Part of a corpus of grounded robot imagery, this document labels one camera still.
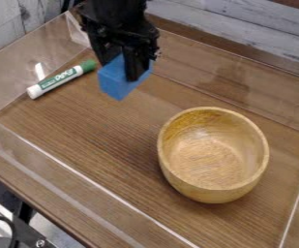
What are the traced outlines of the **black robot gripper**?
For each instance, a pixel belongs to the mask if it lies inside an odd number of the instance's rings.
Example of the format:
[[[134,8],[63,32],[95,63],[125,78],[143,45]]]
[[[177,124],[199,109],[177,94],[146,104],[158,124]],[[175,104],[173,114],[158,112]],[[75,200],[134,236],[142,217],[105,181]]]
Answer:
[[[147,0],[85,0],[81,26],[105,66],[123,53],[129,81],[150,69],[158,53],[159,31],[146,17]]]

